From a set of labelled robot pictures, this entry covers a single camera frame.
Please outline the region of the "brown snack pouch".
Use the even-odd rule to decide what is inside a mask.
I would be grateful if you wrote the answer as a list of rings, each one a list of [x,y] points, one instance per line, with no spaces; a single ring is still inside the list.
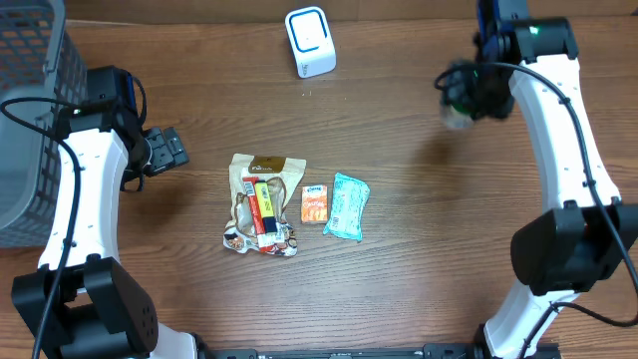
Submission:
[[[234,155],[229,165],[231,219],[225,227],[223,245],[238,253],[254,250],[285,257],[296,255],[298,243],[285,210],[305,174],[305,169],[306,162],[299,159]],[[258,247],[248,197],[243,186],[244,177],[258,177],[268,184],[277,233],[275,246],[267,252],[261,252]]]

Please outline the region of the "yellow highlighter pen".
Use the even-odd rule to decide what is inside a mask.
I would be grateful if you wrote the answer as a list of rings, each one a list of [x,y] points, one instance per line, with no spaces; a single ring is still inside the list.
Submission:
[[[265,180],[258,180],[254,184],[254,188],[264,232],[266,234],[274,234],[277,231],[277,227],[268,184]]]

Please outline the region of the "orange Kleenex tissue pack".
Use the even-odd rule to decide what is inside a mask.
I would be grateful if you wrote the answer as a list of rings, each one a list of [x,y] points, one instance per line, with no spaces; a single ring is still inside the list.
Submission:
[[[301,221],[324,224],[328,221],[328,187],[325,184],[304,186],[301,192]]]

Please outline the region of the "teal wet wipes pack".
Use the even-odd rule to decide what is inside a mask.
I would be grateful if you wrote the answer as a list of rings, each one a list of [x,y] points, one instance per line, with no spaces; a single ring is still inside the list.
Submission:
[[[330,215],[323,234],[361,242],[362,215],[369,196],[370,188],[365,182],[336,173]]]

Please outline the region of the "green lid jar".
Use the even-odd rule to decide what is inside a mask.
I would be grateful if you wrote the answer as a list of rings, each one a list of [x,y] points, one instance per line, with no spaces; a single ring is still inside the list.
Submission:
[[[451,130],[469,129],[475,123],[469,115],[456,110],[451,105],[441,105],[440,115],[443,124]]]

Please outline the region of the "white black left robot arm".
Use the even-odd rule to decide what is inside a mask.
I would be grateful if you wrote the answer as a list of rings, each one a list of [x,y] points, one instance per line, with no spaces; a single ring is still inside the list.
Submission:
[[[35,358],[203,358],[194,334],[160,323],[126,272],[117,242],[127,182],[188,163],[173,128],[145,129],[141,81],[115,66],[88,73],[87,101],[61,103],[45,137],[61,149],[53,228],[38,268],[15,277],[11,298],[34,336]]]

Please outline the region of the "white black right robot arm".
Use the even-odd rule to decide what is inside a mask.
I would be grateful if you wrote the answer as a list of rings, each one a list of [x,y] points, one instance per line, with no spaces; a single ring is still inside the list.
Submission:
[[[563,17],[534,18],[523,1],[479,0],[471,61],[437,76],[452,129],[519,109],[542,187],[541,215],[512,237],[515,282],[470,344],[428,344],[429,358],[556,358],[541,337],[579,295],[630,265],[637,208],[623,202],[598,153],[580,88],[579,49]]]

